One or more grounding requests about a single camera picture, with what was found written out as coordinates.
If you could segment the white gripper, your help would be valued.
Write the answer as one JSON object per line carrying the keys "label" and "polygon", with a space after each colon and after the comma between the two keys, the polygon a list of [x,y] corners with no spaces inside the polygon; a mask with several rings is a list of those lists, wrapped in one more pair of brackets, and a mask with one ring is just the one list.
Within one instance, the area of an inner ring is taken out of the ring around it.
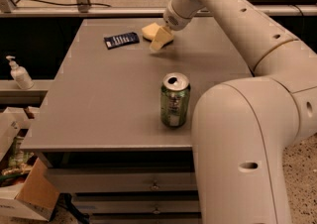
{"label": "white gripper", "polygon": [[150,49],[155,52],[173,41],[174,35],[171,30],[181,31],[191,22],[191,18],[180,16],[172,7],[171,2],[167,4],[163,12],[163,20],[166,26],[160,26],[158,28],[150,44]]}

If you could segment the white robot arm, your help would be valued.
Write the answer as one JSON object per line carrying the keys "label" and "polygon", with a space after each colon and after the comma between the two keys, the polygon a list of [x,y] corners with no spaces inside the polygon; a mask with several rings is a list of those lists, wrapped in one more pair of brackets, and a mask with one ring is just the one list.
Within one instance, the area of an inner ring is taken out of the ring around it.
{"label": "white robot arm", "polygon": [[203,224],[292,224],[283,151],[316,131],[315,53],[247,0],[171,0],[183,29],[207,8],[253,73],[207,90],[191,139]]}

